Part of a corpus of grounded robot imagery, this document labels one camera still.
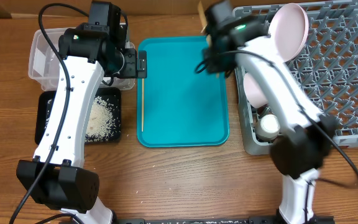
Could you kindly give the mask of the black rail at table edge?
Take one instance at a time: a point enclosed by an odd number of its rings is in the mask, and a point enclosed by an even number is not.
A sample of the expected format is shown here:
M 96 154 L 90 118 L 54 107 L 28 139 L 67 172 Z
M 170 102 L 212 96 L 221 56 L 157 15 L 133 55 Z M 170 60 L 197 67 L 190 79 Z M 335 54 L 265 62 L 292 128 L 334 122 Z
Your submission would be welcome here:
M 143 218 L 117 219 L 118 224 L 278 224 L 286 223 L 278 215 L 256 216 L 249 218 L 212 218 L 212 219 L 171 219 L 145 220 Z

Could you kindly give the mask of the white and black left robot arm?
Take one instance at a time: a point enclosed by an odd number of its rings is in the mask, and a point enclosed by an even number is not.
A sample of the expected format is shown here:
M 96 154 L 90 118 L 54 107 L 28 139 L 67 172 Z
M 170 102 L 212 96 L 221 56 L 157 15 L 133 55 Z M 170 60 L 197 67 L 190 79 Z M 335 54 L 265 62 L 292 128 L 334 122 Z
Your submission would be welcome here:
M 128 20 L 120 7 L 93 1 L 88 21 L 69 28 L 50 47 L 60 63 L 59 84 L 47 128 L 33 158 L 16 175 L 25 198 L 76 223 L 116 223 L 98 196 L 99 176 L 86 170 L 85 136 L 104 78 L 146 78 L 147 54 L 126 47 Z

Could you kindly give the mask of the pink bowl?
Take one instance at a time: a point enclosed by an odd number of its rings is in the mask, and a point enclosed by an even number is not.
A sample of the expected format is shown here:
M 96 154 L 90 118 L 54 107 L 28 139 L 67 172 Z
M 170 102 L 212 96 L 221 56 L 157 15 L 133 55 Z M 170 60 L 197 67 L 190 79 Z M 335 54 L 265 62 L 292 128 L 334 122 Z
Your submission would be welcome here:
M 243 86 L 244 93 L 251 106 L 254 108 L 260 108 L 268 103 L 268 100 L 251 74 L 246 73 L 244 75 Z

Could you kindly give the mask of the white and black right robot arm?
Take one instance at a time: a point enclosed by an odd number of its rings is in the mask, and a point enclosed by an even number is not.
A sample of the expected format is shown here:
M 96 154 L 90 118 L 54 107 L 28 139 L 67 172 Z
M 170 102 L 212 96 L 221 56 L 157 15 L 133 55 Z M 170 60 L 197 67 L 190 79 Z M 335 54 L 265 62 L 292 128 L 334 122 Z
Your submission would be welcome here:
M 358 169 L 333 137 L 336 118 L 319 109 L 299 87 L 275 41 L 254 16 L 234 17 L 229 1 L 216 2 L 204 11 L 204 33 L 210 37 L 195 73 L 230 73 L 245 70 L 259 84 L 278 118 L 281 138 L 270 147 L 270 157 L 283 175 L 282 201 L 274 216 L 249 217 L 248 223 L 334 223 L 333 217 L 314 214 L 313 196 L 324 158 L 335 148 L 350 165 L 356 182 L 329 183 L 358 188 Z

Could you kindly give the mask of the grey dishwasher rack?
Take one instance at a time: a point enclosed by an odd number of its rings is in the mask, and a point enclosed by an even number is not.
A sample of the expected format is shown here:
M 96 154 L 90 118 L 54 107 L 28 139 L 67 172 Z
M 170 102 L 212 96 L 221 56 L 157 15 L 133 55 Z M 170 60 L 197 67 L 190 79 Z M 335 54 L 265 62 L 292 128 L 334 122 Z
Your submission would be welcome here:
M 358 1 L 303 2 L 309 33 L 287 63 L 310 100 L 336 116 L 334 140 L 358 147 Z

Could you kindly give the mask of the black waste tray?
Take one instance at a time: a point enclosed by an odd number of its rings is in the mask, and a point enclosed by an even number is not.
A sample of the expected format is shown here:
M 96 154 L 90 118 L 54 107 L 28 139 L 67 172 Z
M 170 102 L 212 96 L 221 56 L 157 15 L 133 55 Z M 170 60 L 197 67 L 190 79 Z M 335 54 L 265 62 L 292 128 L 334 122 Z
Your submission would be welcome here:
M 39 97 L 35 143 L 39 144 L 49 122 L 52 112 L 54 91 L 46 91 Z M 95 96 L 89 122 L 86 129 L 85 143 L 118 141 L 121 137 L 121 91 L 118 88 L 100 88 Z

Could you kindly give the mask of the pale green plastic cup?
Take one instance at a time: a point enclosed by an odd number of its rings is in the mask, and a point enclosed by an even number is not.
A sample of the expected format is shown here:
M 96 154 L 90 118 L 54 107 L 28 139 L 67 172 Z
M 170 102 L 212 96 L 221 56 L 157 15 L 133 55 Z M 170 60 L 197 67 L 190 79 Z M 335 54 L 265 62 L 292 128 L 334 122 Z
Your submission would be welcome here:
M 256 136 L 263 141 L 274 140 L 280 132 L 278 118 L 274 114 L 263 116 L 255 127 Z

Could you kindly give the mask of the teal plastic serving tray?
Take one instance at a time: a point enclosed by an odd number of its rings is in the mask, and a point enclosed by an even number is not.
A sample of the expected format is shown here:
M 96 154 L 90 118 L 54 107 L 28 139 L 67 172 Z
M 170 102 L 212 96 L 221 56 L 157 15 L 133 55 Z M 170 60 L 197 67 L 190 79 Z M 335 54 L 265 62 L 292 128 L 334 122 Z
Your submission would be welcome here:
M 229 137 L 223 74 L 195 73 L 208 46 L 203 36 L 143 40 L 147 53 L 144 131 L 142 81 L 137 86 L 137 138 L 146 147 L 218 146 Z

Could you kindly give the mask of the large white round plate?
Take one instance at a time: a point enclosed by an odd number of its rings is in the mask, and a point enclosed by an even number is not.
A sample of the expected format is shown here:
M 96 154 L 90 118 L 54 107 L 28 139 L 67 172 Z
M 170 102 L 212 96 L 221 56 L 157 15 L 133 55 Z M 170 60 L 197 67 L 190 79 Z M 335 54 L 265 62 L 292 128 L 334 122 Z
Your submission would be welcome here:
M 268 29 L 284 62 L 294 59 L 302 51 L 308 31 L 308 16 L 295 3 L 283 5 L 274 15 Z

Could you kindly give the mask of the clear plastic waste bin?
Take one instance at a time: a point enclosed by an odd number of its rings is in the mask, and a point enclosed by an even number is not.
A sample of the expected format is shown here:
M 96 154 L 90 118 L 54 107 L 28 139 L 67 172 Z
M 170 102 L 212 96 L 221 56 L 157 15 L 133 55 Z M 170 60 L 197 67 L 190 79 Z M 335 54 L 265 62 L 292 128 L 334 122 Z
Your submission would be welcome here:
M 57 50 L 58 40 L 68 28 L 74 27 L 54 28 L 45 30 Z M 135 48 L 135 45 L 129 41 L 129 31 L 127 33 L 125 47 L 127 49 Z M 43 36 L 42 32 L 40 30 L 37 30 L 34 34 L 30 49 L 28 69 L 29 78 L 39 82 L 43 91 L 54 91 L 57 89 L 58 86 L 59 74 L 60 62 L 58 61 L 53 50 L 45 40 L 45 37 Z M 112 84 L 112 87 L 116 87 L 123 91 L 131 90 L 134 85 L 134 79 L 114 78 L 114 83 Z

